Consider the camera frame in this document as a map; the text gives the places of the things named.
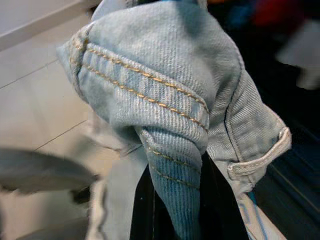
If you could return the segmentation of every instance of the floor tile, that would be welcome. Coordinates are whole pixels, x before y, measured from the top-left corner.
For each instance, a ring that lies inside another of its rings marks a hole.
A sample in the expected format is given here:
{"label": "floor tile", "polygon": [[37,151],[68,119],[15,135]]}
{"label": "floor tile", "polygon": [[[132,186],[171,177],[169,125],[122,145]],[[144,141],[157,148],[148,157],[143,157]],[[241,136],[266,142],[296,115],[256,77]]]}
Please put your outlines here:
{"label": "floor tile", "polygon": [[0,207],[6,240],[85,216],[85,211],[72,202],[67,191],[31,195],[1,192]]}
{"label": "floor tile", "polygon": [[89,17],[83,13],[0,52],[0,88],[56,60],[57,46],[62,45],[89,21]]}
{"label": "floor tile", "polygon": [[119,154],[89,140],[84,135],[85,127],[86,123],[83,122],[38,150],[74,160],[86,166],[93,174],[105,176],[112,164],[119,160]]}
{"label": "floor tile", "polygon": [[59,62],[41,69],[38,77],[27,76],[29,95],[38,105],[39,117],[48,129],[49,141],[87,119],[88,106],[76,94]]}
{"label": "floor tile", "polygon": [[0,146],[34,149],[49,137],[23,81],[0,89]]}

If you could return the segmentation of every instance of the white tile floor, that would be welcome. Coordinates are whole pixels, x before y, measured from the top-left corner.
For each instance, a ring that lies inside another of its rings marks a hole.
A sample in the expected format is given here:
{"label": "white tile floor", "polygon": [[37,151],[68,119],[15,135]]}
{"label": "white tile floor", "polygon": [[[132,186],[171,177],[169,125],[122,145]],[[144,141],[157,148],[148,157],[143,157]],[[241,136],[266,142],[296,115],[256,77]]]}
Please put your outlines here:
{"label": "white tile floor", "polygon": [[[89,22],[82,14],[0,52],[0,147],[24,148],[76,159],[106,174],[118,155],[94,146],[82,154],[79,142],[88,107],[76,95],[56,58],[56,47]],[[19,196],[0,193],[6,240],[76,218],[83,212],[68,193]]]}

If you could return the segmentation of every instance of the red object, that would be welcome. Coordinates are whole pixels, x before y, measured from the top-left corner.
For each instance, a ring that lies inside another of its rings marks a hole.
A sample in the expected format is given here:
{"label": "red object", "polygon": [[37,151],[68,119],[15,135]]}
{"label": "red object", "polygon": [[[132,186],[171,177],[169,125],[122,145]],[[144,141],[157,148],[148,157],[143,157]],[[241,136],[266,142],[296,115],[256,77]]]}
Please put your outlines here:
{"label": "red object", "polygon": [[252,21],[258,27],[290,33],[296,30],[304,19],[298,0],[258,0]]}

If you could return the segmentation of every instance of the gray object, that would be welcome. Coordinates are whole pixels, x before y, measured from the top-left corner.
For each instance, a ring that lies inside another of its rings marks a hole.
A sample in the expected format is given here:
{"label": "gray object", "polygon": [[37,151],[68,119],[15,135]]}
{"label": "gray object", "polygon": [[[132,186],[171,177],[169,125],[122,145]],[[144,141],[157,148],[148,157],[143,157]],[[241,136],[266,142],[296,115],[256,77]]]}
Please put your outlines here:
{"label": "gray object", "polygon": [[0,148],[0,185],[23,194],[75,190],[96,180],[85,167],[68,159],[34,151]]}

